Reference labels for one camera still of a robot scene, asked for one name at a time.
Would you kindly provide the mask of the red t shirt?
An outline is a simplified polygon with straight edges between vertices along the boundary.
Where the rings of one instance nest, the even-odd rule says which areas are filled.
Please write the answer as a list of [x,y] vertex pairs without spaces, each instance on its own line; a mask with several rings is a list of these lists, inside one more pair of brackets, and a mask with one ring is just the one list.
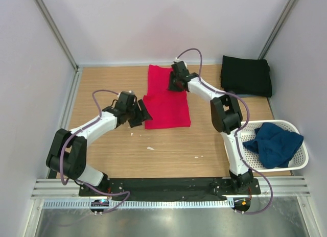
[[145,107],[152,116],[152,120],[145,121],[147,130],[191,126],[187,93],[168,90],[171,70],[149,65],[148,90],[143,97]]

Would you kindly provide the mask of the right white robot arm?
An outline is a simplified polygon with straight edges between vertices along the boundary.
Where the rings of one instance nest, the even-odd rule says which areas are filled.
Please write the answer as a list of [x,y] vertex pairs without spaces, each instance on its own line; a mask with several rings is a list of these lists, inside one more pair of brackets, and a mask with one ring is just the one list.
[[191,74],[183,61],[175,60],[171,67],[168,90],[187,91],[210,103],[212,125],[223,138],[229,162],[230,188],[236,194],[244,193],[253,182],[253,172],[238,138],[243,116],[236,95],[209,85],[197,73]]

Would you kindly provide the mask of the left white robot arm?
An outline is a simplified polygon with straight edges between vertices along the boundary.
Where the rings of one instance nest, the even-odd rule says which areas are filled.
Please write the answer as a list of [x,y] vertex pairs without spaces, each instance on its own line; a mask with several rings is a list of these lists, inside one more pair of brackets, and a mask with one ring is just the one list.
[[74,180],[91,189],[97,196],[109,190],[108,176],[87,164],[87,148],[109,131],[129,123],[131,128],[152,120],[145,103],[132,91],[116,93],[111,105],[101,108],[95,103],[98,115],[71,130],[59,129],[53,138],[46,166],[59,173],[63,185]]

